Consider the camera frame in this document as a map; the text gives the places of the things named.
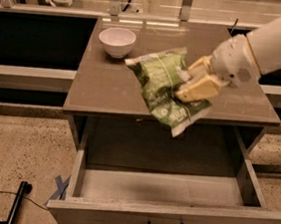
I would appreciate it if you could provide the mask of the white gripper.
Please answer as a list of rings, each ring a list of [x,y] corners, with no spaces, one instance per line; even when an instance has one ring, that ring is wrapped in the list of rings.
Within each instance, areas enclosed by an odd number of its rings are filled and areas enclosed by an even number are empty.
[[[191,80],[181,85],[175,95],[184,103],[217,96],[221,81],[211,72],[232,87],[258,82],[261,74],[253,56],[248,39],[238,34],[217,46],[211,57],[203,56],[189,66]]]

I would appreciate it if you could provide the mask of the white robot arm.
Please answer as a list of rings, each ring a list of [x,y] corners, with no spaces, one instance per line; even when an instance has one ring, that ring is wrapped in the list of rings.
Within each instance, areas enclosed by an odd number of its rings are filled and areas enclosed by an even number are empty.
[[[258,82],[281,70],[281,17],[245,35],[236,35],[199,58],[184,72],[185,81],[175,91],[183,102],[217,96],[224,86]]]

